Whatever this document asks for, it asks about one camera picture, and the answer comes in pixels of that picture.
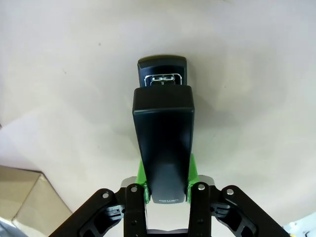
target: silver screw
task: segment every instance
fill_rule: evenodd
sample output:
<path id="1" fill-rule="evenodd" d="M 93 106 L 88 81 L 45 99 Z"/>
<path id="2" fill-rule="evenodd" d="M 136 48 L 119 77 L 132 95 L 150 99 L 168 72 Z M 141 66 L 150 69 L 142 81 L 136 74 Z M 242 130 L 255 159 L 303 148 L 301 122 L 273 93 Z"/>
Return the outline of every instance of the silver screw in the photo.
<path id="1" fill-rule="evenodd" d="M 234 194 L 234 191 L 232 189 L 227 189 L 226 193 L 228 195 L 233 195 Z"/>
<path id="2" fill-rule="evenodd" d="M 197 189 L 199 189 L 199 190 L 204 190 L 204 189 L 205 189 L 204 184 L 199 184 L 198 187 L 197 187 Z"/>
<path id="3" fill-rule="evenodd" d="M 130 190 L 134 193 L 134 192 L 136 192 L 136 191 L 137 191 L 137 187 L 136 187 L 136 186 L 134 186 L 134 187 L 132 187 Z"/>
<path id="4" fill-rule="evenodd" d="M 102 195 L 102 197 L 103 197 L 103 198 L 108 198 L 108 197 L 109 197 L 109 193 L 104 193 L 104 194 Z"/>

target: screw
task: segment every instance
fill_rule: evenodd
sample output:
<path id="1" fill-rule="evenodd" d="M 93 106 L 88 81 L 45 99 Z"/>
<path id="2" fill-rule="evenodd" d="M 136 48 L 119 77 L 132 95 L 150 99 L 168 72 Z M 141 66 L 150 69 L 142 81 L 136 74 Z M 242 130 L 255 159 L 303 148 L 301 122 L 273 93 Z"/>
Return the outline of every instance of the screw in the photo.
<path id="1" fill-rule="evenodd" d="M 197 189 L 199 189 L 199 190 L 204 190 L 204 189 L 205 189 L 204 184 L 199 184 L 198 187 L 197 187 Z"/>
<path id="2" fill-rule="evenodd" d="M 234 191 L 232 189 L 227 189 L 226 193 L 228 195 L 233 195 L 234 194 Z"/>
<path id="3" fill-rule="evenodd" d="M 136 191 L 137 191 L 137 187 L 136 187 L 136 186 L 134 186 L 134 187 L 132 187 L 130 190 L 134 193 L 134 192 L 136 192 Z"/>
<path id="4" fill-rule="evenodd" d="M 109 193 L 104 193 L 104 194 L 102 195 L 102 197 L 103 197 L 103 198 L 108 198 L 108 197 L 109 197 Z"/>

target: white background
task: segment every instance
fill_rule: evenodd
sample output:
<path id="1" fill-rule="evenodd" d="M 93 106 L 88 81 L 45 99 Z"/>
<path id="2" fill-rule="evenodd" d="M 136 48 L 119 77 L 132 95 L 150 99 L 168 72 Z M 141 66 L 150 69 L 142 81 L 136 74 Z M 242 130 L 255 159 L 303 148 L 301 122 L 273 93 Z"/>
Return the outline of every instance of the white background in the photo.
<path id="1" fill-rule="evenodd" d="M 118 190 L 140 159 L 136 63 L 153 54 L 188 60 L 199 174 L 282 225 L 316 210 L 314 0 L 1 0 L 0 164 L 43 171 L 72 211 Z M 151 204 L 149 227 L 188 213 Z"/>

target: green gripper pad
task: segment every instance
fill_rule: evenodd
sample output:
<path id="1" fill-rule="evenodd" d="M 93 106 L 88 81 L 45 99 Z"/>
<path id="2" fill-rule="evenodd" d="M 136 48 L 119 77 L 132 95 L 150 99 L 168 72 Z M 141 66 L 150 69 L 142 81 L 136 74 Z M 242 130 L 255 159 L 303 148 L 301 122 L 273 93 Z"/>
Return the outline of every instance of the green gripper pad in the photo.
<path id="1" fill-rule="evenodd" d="M 187 202 L 191 202 L 191 187 L 198 182 L 198 171 L 194 155 L 191 154 L 190 158 L 190 167 L 189 167 L 189 176 L 188 176 L 188 193 L 187 193 Z M 148 204 L 150 201 L 150 193 L 147 186 L 147 179 L 145 175 L 145 170 L 142 161 L 140 161 L 137 178 L 135 181 L 136 184 L 142 185 L 145 188 L 144 199 L 145 203 Z"/>

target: cardboard box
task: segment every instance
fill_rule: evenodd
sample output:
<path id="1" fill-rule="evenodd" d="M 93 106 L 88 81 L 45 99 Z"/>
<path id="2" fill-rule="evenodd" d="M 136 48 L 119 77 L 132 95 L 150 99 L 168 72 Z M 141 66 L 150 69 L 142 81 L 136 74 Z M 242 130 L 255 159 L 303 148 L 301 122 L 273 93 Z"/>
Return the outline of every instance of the cardboard box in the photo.
<path id="1" fill-rule="evenodd" d="M 0 166 L 0 225 L 15 237 L 47 237 L 71 211 L 45 176 Z"/>

